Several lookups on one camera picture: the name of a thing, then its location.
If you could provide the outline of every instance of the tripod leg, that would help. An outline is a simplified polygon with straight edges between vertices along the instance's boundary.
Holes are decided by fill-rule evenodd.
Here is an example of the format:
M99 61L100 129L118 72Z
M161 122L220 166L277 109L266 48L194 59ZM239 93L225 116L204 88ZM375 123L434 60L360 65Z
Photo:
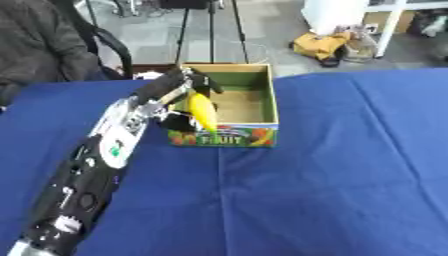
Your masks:
M179 40L177 41L178 48L177 48L177 54L176 54L176 64L179 64L180 54L182 52L182 45L184 44L185 30L187 27L189 14L190 14L190 9L185 9L184 20L182 22L182 30L180 31L180 37L179 37Z
M92 7L92 2L90 0L86 0L87 9L89 10L90 19L92 20L92 24L95 27L98 27L98 22L96 21L95 12Z
M215 0L209 2L209 14L210 14L210 63L215 63Z
M249 64L249 56L247 55L247 48L246 48L246 35L244 34L243 26L241 25L241 19L240 19L240 14L238 11L238 4L236 3L236 0L232 0L232 5L233 5L233 12L235 13L236 25L238 27L238 34L239 34L240 41L241 41L241 47L243 48L243 52L244 52L244 59L245 59L246 63Z

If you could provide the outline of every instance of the banana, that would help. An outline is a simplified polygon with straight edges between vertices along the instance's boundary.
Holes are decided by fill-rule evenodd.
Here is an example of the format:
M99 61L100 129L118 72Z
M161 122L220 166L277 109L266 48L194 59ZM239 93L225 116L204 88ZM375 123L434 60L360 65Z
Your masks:
M204 129L209 132L218 130L218 115L209 98L195 93L188 99L188 108Z

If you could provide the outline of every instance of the open box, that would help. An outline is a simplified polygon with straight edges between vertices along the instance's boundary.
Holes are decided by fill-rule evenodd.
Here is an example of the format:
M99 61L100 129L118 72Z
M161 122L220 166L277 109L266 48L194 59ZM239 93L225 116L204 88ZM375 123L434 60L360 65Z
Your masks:
M277 103L269 65L195 64L183 65L206 73L224 89L211 95L217 104L218 132L183 133L169 131L169 138L181 146L272 147L278 132ZM185 102L176 109L186 110Z

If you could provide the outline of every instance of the dark jacket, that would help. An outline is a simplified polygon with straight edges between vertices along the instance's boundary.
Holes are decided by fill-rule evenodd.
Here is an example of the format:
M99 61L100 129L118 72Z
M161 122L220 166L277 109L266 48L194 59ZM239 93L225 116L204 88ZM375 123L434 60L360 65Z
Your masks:
M84 80L99 69L98 58L87 51L53 4L47 0L0 0L3 91L8 85ZM9 101L6 98L0 94L0 105Z

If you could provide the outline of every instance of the cardboard box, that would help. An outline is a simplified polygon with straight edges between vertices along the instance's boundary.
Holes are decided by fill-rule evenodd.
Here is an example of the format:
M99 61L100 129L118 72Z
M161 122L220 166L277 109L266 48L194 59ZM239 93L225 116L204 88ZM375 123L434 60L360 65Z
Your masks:
M273 147L279 126L271 67L258 64L184 65L208 74L223 94L211 95L218 107L218 132L169 131L178 146ZM181 102L176 109L186 110Z
M386 26L387 19L390 12L371 12L367 13L364 17L363 24L367 26L372 34L380 34L383 32ZM405 11L400 17L397 27L395 28L396 34L403 34L408 31L412 20L414 19L415 11Z

